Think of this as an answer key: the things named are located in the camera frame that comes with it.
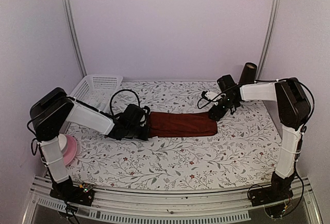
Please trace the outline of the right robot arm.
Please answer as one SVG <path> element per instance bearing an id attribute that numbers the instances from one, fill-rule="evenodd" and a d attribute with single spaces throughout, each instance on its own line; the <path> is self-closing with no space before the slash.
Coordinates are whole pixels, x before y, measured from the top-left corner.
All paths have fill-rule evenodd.
<path id="1" fill-rule="evenodd" d="M 237 84 L 230 75 L 225 75 L 218 79 L 218 85 L 220 93 L 202 92 L 202 99 L 213 104 L 208 115 L 215 121 L 222 119 L 228 111 L 233 114 L 243 101 L 277 103 L 282 146 L 266 194 L 270 201 L 278 201 L 297 175 L 296 162 L 301 153 L 303 135 L 314 111 L 315 103 L 306 95 L 308 88 L 295 77 Z"/>

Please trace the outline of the dark red towel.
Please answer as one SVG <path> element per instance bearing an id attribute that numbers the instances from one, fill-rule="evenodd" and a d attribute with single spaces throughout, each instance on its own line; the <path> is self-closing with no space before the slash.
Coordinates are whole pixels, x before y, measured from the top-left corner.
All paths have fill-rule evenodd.
<path id="1" fill-rule="evenodd" d="M 218 133 L 217 122 L 208 113 L 171 114 L 151 112 L 149 137 L 206 137 Z"/>

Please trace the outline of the blue orange patterned towel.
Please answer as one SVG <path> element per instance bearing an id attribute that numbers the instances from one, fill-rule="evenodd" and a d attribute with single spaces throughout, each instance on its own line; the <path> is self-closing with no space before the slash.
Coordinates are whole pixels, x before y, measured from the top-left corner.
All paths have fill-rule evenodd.
<path id="1" fill-rule="evenodd" d="M 108 102 L 100 102 L 97 104 L 96 108 L 103 112 L 109 112 L 109 103 Z"/>

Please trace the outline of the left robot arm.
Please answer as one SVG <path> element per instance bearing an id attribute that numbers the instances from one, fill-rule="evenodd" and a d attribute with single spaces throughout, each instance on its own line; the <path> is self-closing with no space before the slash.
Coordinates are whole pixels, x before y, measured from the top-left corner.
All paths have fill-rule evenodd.
<path id="1" fill-rule="evenodd" d="M 149 136 L 150 108 L 140 103 L 128 104 L 123 112 L 106 113 L 75 97 L 60 87 L 53 89 L 29 111 L 28 130 L 39 144 L 43 163 L 48 169 L 56 191 L 65 200 L 73 200 L 77 190 L 64 164 L 59 146 L 59 133 L 65 123 L 74 123 L 115 140 L 139 139 Z"/>

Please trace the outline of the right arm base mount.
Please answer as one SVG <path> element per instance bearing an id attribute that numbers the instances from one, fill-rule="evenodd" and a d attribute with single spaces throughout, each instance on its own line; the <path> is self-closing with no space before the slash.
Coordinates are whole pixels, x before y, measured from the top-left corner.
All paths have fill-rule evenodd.
<path id="1" fill-rule="evenodd" d="M 289 178 L 272 179 L 271 185 L 268 187 L 260 186 L 256 189 L 249 189 L 247 197 L 251 201 L 252 206 L 260 206 L 286 200 L 293 196 L 291 183 L 292 180 Z"/>

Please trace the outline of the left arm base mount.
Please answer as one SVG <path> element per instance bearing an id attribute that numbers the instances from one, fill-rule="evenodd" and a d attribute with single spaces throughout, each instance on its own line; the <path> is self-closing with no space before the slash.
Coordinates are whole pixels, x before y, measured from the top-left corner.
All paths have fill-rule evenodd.
<path id="1" fill-rule="evenodd" d="M 86 190 L 84 187 L 74 186 L 73 184 L 56 184 L 52 186 L 49 194 L 51 197 L 69 203 L 76 203 L 84 206 L 91 206 L 94 200 L 95 191 Z"/>

